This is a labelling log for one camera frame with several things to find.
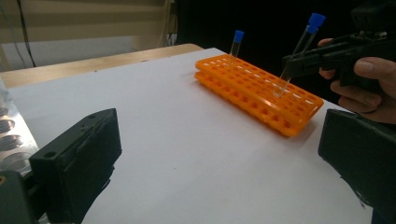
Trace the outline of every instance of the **blue cap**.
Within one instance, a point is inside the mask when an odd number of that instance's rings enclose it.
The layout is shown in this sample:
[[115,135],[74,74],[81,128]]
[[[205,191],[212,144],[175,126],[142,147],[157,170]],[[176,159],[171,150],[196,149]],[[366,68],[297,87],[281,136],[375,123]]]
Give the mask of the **blue cap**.
[[325,16],[322,16],[318,13],[312,13],[311,18],[309,19],[309,24],[306,27],[306,31],[314,35],[317,33],[318,28],[323,24],[324,20],[326,19]]
[[243,37],[244,37],[243,31],[235,30],[235,36],[233,37],[233,41],[236,43],[241,43]]

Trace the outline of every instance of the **wall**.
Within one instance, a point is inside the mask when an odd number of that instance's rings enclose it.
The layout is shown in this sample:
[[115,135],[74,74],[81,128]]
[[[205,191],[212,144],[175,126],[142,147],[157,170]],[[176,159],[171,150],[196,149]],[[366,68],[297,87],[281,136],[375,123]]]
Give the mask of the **wall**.
[[[21,0],[20,2],[29,45],[37,61],[36,66],[62,62],[59,55],[70,54],[64,52],[68,49],[76,50],[77,56],[64,58],[64,62],[81,60],[81,57],[78,57],[81,55],[79,49],[84,50],[82,53],[84,58],[92,58],[127,51],[155,49],[166,45],[170,0]],[[33,66],[29,63],[28,51],[24,44],[18,0],[0,0],[0,7],[2,9],[0,58],[3,70]],[[78,46],[88,46],[90,43],[93,44],[92,49]],[[16,46],[20,49],[26,65],[17,62],[21,60],[16,56],[18,54]]]

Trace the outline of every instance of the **hand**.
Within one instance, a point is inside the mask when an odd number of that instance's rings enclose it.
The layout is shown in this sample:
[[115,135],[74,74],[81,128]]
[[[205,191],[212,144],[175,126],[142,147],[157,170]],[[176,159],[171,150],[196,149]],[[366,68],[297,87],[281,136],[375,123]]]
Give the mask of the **hand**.
[[[319,45],[329,43],[331,39],[319,41]],[[331,90],[341,97],[338,104],[350,111],[361,114],[376,122],[396,124],[396,63],[376,58],[366,57],[356,61],[354,72],[361,77],[378,79],[383,92],[375,93],[356,86],[340,86],[340,80],[331,84]],[[319,73],[327,79],[335,72],[319,69]]]

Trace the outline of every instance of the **test tube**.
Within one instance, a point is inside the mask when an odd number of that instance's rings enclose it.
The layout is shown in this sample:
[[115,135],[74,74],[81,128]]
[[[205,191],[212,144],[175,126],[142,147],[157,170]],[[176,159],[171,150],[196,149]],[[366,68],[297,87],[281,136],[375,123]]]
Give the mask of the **test tube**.
[[[305,27],[305,30],[301,35],[300,40],[298,41],[289,60],[304,56],[306,50],[309,48],[312,40],[317,34],[318,28],[321,26],[325,19],[326,17],[318,13],[312,13],[311,18],[308,21],[308,25]],[[283,92],[285,91],[291,80],[291,73],[292,71],[290,71],[287,66],[283,69],[282,74],[280,75],[280,79],[276,83],[273,92],[275,97],[280,98],[282,96]]]
[[245,32],[240,30],[235,30],[235,34],[233,36],[233,44],[231,45],[231,51],[229,56],[228,66],[230,69],[233,69],[233,64],[235,59],[238,57],[239,48],[241,47],[242,38],[244,37]]

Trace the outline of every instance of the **white table surface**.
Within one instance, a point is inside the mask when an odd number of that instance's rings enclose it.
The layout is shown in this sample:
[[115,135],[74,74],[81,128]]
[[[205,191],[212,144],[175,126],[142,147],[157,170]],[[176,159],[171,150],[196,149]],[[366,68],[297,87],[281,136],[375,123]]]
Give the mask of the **white table surface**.
[[83,223],[369,224],[318,155],[329,102],[286,138],[194,78],[204,49],[10,89],[39,147],[116,108],[122,154]]

